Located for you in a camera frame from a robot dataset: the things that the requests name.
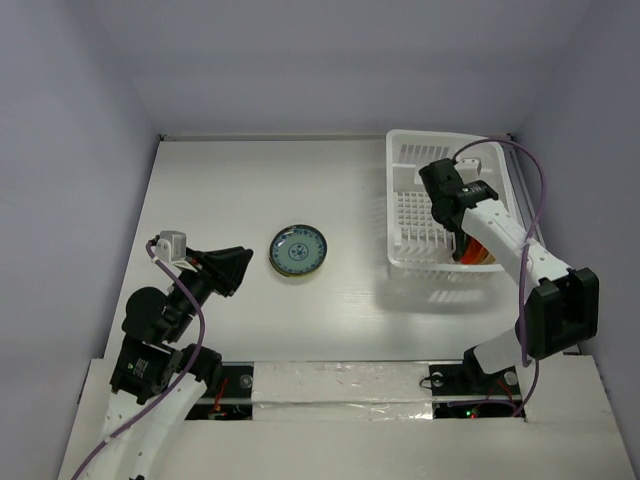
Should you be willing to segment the blue white patterned plate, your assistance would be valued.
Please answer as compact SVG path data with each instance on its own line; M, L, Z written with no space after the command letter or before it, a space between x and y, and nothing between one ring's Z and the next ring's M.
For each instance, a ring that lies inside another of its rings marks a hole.
M294 224L280 230L268 249L271 267L285 277L303 277L321 268L328 254L325 236L315 227Z

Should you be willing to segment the orange plate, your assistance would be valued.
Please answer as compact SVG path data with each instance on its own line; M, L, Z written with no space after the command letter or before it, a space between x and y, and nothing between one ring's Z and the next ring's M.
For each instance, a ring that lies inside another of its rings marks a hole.
M453 260L462 265L480 265L488 257L488 250L473 237L467 237L463 248L456 247L453 253Z

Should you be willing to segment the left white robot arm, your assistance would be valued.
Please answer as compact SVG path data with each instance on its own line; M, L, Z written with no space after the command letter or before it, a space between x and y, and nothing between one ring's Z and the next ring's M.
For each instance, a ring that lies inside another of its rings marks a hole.
M148 240L145 250L172 283L166 292L140 288L126 302L101 440L75 479L156 478L190 410L224 387L222 356L204 345L203 306L213 294L236 293L252 250L193 250L175 231Z

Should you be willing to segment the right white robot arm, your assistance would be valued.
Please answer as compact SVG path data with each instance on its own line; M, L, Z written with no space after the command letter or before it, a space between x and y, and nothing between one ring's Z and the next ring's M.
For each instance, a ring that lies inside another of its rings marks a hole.
M548 252L507 211L485 181L463 181L449 158L420 172L434 220L454 236L457 263L487 253L518 286L518 318L500 336L469 348L454 377L462 388L482 392L497 374L540 361L595 336L599 279Z

